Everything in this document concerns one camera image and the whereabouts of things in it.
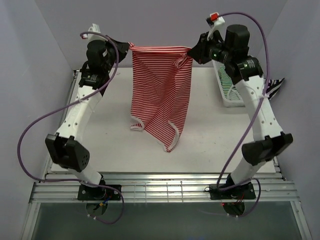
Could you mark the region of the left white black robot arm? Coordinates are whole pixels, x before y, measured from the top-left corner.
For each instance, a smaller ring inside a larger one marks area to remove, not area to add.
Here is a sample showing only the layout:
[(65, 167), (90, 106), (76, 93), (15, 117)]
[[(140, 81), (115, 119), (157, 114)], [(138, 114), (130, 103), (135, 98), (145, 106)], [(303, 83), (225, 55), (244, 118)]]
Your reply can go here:
[(130, 44), (112, 40), (93, 40), (87, 44), (87, 60), (79, 71), (80, 81), (76, 104), (69, 107), (67, 115), (55, 134), (48, 134), (45, 144), (52, 162), (68, 170), (89, 187), (88, 193), (100, 200), (106, 195), (103, 176), (90, 164), (90, 152), (82, 144), (89, 119), (110, 82), (110, 71), (128, 54)]

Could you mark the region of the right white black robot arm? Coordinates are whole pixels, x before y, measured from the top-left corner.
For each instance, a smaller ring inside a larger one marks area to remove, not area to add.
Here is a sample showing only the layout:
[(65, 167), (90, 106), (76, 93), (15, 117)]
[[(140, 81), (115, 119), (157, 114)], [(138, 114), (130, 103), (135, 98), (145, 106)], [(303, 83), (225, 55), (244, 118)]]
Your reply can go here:
[(199, 64), (220, 62), (241, 96), (250, 119), (253, 141), (237, 147), (242, 159), (228, 177), (223, 189), (237, 199), (244, 193), (244, 184), (267, 162), (281, 154), (292, 142), (291, 133), (284, 133), (264, 91), (267, 83), (257, 58), (250, 56), (250, 32), (241, 24), (229, 25), (225, 37), (217, 26), (201, 34), (198, 43), (188, 51), (188, 56)]

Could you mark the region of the red white striped tank top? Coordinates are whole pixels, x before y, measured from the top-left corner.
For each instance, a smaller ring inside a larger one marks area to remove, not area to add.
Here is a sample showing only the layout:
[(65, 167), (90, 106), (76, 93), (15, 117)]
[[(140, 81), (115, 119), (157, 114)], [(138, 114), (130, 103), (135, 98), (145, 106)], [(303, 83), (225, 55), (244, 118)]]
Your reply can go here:
[(186, 46), (136, 46), (132, 52), (131, 130), (153, 136), (171, 152), (185, 127), (193, 59)]

